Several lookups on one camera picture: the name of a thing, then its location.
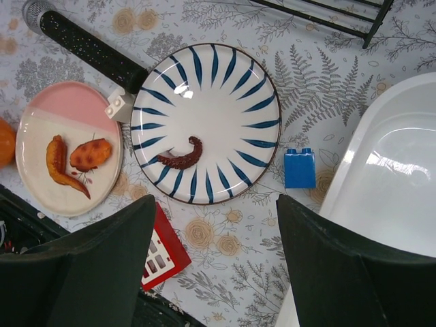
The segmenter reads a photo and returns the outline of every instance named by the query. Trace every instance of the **blue stripe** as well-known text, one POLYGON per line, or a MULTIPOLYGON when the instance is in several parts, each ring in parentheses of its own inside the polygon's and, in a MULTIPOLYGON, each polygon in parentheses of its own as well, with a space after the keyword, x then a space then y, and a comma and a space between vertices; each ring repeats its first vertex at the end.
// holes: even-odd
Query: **blue stripe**
POLYGON ((264 75, 264 79, 261 80, 257 85, 255 85, 254 87, 252 87, 248 92, 246 92, 242 97, 240 97, 238 100, 243 99, 244 97, 249 97, 250 95, 256 93, 257 91, 260 90, 260 88, 262 86, 264 86, 266 82, 266 74, 264 75))
POLYGON ((189 47, 189 49, 192 52, 193 65, 196 69, 198 84, 200 85, 200 90, 201 90, 202 89, 202 79, 203 79, 202 62, 200 61, 200 58, 198 57, 198 54, 196 53, 196 51, 191 46, 189 47))
POLYGON ((174 197, 174 194, 177 192, 178 187, 180 186, 180 182, 182 181, 184 170, 181 170, 179 174, 176 177, 176 181, 174 182, 174 187, 172 189, 172 192, 170 193, 170 197, 174 197))
POLYGON ((241 86, 243 86, 246 83, 246 81, 248 81, 248 79, 250 78, 250 76, 253 73, 253 66, 254 66, 254 60, 251 61, 250 68, 245 72, 243 77, 240 78, 238 84, 236 84, 236 86, 234 87, 233 91, 230 94, 235 92, 237 89, 239 89, 241 86))
POLYGON ((146 89, 145 87, 141 87, 141 90, 150 93, 153 97, 155 97, 158 100, 166 102, 167 104, 170 104, 172 106, 174 105, 174 104, 172 104, 172 102, 165 95, 163 95, 160 92, 157 92, 157 91, 154 91, 154 90, 150 90, 150 89, 146 89))
POLYGON ((180 74, 182 81, 185 82, 186 85, 188 85, 188 77, 186 76, 186 72, 185 69, 183 69, 183 66, 181 63, 178 62, 178 60, 176 58, 174 58, 174 56, 170 56, 170 58, 174 61, 174 63, 176 64, 178 73, 180 74))
POLYGON ((244 125, 243 127, 251 127, 251 128, 269 128, 280 123, 280 119, 276 119, 275 121, 262 121, 261 123, 244 125))
POLYGON ((229 67, 227 67, 227 70, 225 71, 225 76, 224 76, 223 84, 221 84, 221 87, 223 87, 225 82, 227 82, 227 80, 229 79, 230 75, 232 75, 234 66, 236 65, 236 49, 233 48, 232 51, 233 51, 232 60, 229 63, 229 67))
POLYGON ((161 176, 159 176, 159 179, 157 181, 155 181, 153 184, 155 186, 157 186, 157 184, 159 184, 160 182, 162 182, 162 180, 165 178, 166 174, 170 171, 170 167, 169 166, 165 166, 165 168, 162 170, 161 172, 161 176))
POLYGON ((134 110, 141 110, 143 112, 146 112, 147 114, 156 114, 158 116, 166 116, 168 117, 166 114, 163 114, 162 112, 156 110, 156 109, 152 109, 152 108, 139 108, 139 107, 134 107, 134 110))
POLYGON ((176 88, 176 85, 175 85, 175 83, 172 81, 172 79, 171 78, 169 78, 167 75, 165 75, 164 73, 161 73, 159 70, 157 70, 157 69, 155 69, 155 72, 156 73, 158 73, 159 74, 159 77, 162 77, 163 79, 164 79, 164 81, 166 82, 166 84, 168 84, 168 86, 171 88, 171 89, 175 89, 176 88))
POLYGON ((235 150, 246 162, 249 164, 252 164, 253 166, 262 167, 265 168, 268 164, 266 162, 263 162, 262 160, 256 159, 255 157, 252 157, 246 153, 240 152, 238 150, 235 150))
POLYGON ((232 163, 232 162, 230 161, 230 159, 228 159, 228 161, 229 161, 230 164, 232 165, 233 170, 234 170, 234 172, 236 173, 236 175, 238 175, 238 177, 239 177, 239 178, 240 178, 240 179, 241 179, 245 184, 247 184, 248 187, 250 187, 250 186, 251 186, 250 178, 248 178, 247 175, 244 174, 244 172, 243 172, 241 169, 239 169, 237 165, 235 165, 234 163, 232 163))
POLYGON ((218 169, 218 175, 221 183, 225 187, 225 190, 229 193, 230 197, 233 198, 232 188, 230 187, 229 181, 227 180, 221 169, 219 169, 218 165, 217 165, 217 169, 218 169))
POLYGON ((156 123, 147 123, 147 124, 143 124, 143 125, 140 125, 140 126, 132 126, 130 129, 132 131, 138 131, 138 130, 142 131, 143 129, 153 129, 153 128, 159 128, 159 127, 162 127, 162 126, 165 126, 165 125, 156 124, 156 123))
POLYGON ((242 140, 244 140, 245 142, 254 145, 258 148, 275 148, 275 146, 277 145, 276 142, 268 142, 268 141, 261 141, 261 140, 248 140, 246 138, 243 138, 242 140))
POLYGON ((196 168, 196 171, 193 172, 193 176, 192 176, 192 180, 191 180, 191 197, 190 197, 188 203, 193 202, 193 199, 196 196, 196 191, 197 191, 197 168, 196 168))
POLYGON ((144 141, 141 144, 134 145, 134 150, 136 151, 136 150, 140 150, 140 149, 146 148, 146 147, 148 147, 150 145, 155 144, 156 142, 159 142, 161 139, 163 139, 165 137, 166 136, 159 136, 157 138, 151 138, 150 140, 144 141))
POLYGON ((212 86, 214 81, 215 81, 215 77, 217 77, 217 72, 218 72, 218 54, 217 54, 217 49, 215 49, 215 45, 211 44, 211 46, 213 49, 212 83, 211 83, 211 86, 212 86))
POLYGON ((209 197, 209 204, 213 203, 213 191, 212 191, 212 184, 211 180, 209 179, 209 174, 206 171, 206 192, 207 196, 209 197))
POLYGON ((157 163, 157 156, 151 158, 151 159, 148 160, 146 163, 143 163, 143 164, 141 165, 141 168, 146 168, 147 166, 151 166, 151 165, 156 164, 156 163, 157 163))
POLYGON ((252 106, 251 108, 248 108, 244 112, 251 112, 251 111, 263 109, 266 106, 268 106, 271 102, 273 102, 274 98, 275 98, 275 92, 268 99, 265 99, 264 101, 261 101, 258 104, 255 104, 254 106, 252 106))

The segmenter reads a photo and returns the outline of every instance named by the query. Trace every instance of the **floral tablecloth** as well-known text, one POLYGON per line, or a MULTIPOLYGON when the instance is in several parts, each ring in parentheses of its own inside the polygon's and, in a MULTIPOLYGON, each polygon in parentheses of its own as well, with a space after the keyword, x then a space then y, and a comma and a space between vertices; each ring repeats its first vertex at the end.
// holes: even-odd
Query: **floral tablecloth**
MULTIPOLYGON (((272 326, 289 286, 275 200, 288 193, 318 210, 367 106, 393 84, 433 70, 436 1, 396 0, 366 50, 356 37, 247 0, 52 2, 145 67, 200 42, 220 42, 251 54, 269 71, 279 92, 279 151, 259 183, 241 197, 214 206, 181 204, 150 185, 133 156, 127 125, 116 187, 104 203, 83 216, 67 219, 46 212, 25 189, 14 166, 0 170, 0 183, 71 232, 153 193, 192 259, 181 274, 155 290, 208 326, 272 326), (283 153, 306 146, 316 154, 317 189, 285 190, 283 153)), ((0 0, 0 116, 17 128, 26 103, 62 80, 79 80, 109 95, 116 85, 26 27, 20 13, 23 3, 0 0)), ((352 1, 333 3, 366 14, 352 1)), ((337 14, 328 19, 340 23, 348 18, 337 14)))

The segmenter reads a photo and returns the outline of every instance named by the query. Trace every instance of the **brown curved food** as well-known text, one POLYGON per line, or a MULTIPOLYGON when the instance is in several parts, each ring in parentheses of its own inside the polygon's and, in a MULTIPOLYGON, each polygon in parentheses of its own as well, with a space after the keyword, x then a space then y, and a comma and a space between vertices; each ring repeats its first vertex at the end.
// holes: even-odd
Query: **brown curved food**
POLYGON ((112 145, 104 138, 81 144, 69 156, 69 164, 80 172, 96 169, 112 154, 112 145))
POLYGON ((196 163, 198 163, 198 160, 200 160, 200 157, 203 153, 203 144, 200 139, 196 138, 195 136, 191 136, 189 138, 189 143, 193 144, 193 150, 191 153, 188 153, 187 155, 183 155, 180 157, 165 157, 163 155, 158 155, 157 160, 158 162, 161 162, 165 166, 168 166, 170 168, 174 169, 187 169, 189 167, 192 167, 196 163))
POLYGON ((67 146, 60 135, 53 137, 53 140, 48 143, 46 164, 48 173, 53 180, 60 185, 69 185, 74 189, 82 192, 88 199, 91 199, 89 191, 77 179, 65 173, 67 164, 67 146))

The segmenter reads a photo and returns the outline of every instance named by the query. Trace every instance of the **black rack bar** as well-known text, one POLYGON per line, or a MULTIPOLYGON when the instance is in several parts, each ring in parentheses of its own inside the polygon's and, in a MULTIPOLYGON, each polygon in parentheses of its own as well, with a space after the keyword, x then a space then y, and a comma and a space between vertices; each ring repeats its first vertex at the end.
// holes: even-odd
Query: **black rack bar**
POLYGON ((367 22, 372 22, 373 24, 371 25, 369 32, 364 33, 364 32, 358 31, 356 29, 351 29, 349 27, 345 27, 343 25, 339 25, 339 24, 336 24, 334 22, 330 22, 328 20, 325 20, 325 19, 322 19, 322 18, 319 18, 316 16, 308 15, 308 14, 305 14, 304 12, 299 12, 298 10, 293 10, 293 9, 285 7, 283 5, 277 5, 276 3, 272 3, 272 2, 269 2, 266 0, 250 0, 250 2, 258 3, 260 5, 264 5, 266 7, 269 7, 269 8, 275 9, 275 10, 279 10, 279 11, 285 12, 287 14, 301 17, 301 18, 306 19, 306 20, 310 20, 311 22, 316 22, 317 24, 330 27, 331 29, 336 29, 337 31, 360 37, 364 40, 364 43, 363 43, 364 49, 368 48, 369 43, 371 42, 373 36, 377 33, 380 26, 383 24, 383 19, 386 17, 386 14, 390 10, 390 8, 392 7, 392 3, 394 2, 394 0, 384 0, 384 2, 382 4, 378 4, 378 3, 368 1, 368 0, 349 0, 351 2, 358 2, 358 3, 364 4, 364 5, 370 5, 373 7, 380 8, 379 12, 377 14, 377 17, 375 19, 372 19, 369 17, 357 15, 353 12, 348 12, 348 11, 340 9, 340 8, 332 7, 331 5, 325 5, 323 3, 319 3, 319 2, 316 2, 314 0, 300 0, 300 1, 305 2, 305 3, 310 3, 311 5, 314 5, 317 7, 325 8, 325 9, 331 10, 333 12, 338 12, 338 13, 341 13, 341 14, 344 14, 347 16, 357 18, 357 19, 365 20, 367 22))

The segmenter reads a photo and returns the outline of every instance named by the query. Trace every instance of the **microphone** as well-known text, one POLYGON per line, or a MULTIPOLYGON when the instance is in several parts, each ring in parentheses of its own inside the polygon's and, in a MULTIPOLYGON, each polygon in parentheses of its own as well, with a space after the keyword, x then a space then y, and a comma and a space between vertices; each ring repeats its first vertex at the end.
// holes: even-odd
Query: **microphone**
POLYGON ((50 39, 94 67, 131 94, 137 94, 147 70, 56 11, 46 0, 28 0, 22 16, 30 30, 50 39))

